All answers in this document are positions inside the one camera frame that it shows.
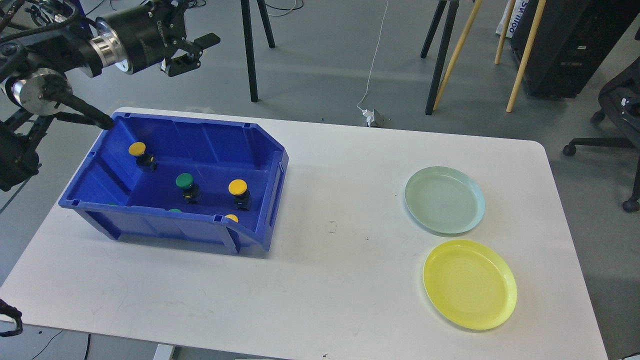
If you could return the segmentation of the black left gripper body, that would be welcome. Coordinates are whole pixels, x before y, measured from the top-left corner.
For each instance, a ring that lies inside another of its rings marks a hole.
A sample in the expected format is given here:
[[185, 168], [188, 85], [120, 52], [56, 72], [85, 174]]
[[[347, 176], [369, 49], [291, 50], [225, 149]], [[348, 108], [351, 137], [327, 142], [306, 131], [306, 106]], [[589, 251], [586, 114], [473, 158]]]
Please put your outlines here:
[[168, 59], [188, 52], [187, 0], [146, 0], [95, 19], [95, 51], [103, 68], [128, 75], [158, 65], [168, 75]]

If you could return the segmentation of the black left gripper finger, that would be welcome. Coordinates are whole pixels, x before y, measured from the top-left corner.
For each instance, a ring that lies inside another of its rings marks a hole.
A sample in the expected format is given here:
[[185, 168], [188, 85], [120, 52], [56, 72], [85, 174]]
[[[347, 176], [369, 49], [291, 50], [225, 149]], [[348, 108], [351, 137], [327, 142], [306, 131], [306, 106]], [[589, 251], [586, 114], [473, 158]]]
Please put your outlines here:
[[167, 75], [174, 77], [194, 71], [201, 66], [202, 53], [186, 53], [167, 59]]
[[187, 41], [188, 53], [194, 55], [203, 55], [204, 51], [208, 48], [219, 44], [221, 42], [220, 37], [214, 33], [208, 33], [195, 38], [193, 41]]

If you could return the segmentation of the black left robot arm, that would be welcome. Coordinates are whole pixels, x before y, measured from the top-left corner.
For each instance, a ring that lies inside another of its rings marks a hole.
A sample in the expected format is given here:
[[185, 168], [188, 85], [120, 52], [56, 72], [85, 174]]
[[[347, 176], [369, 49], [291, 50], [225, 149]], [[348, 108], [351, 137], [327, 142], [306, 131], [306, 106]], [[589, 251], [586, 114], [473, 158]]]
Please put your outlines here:
[[118, 66], [135, 73], [161, 64], [168, 76], [201, 66], [204, 51], [220, 43], [214, 33], [186, 38], [186, 0], [147, 0], [89, 20], [70, 9], [61, 22], [1, 37], [1, 84], [17, 110], [1, 123], [0, 187], [10, 191], [39, 173], [37, 147], [54, 120], [103, 130], [112, 118], [73, 92], [66, 74], [90, 78]]

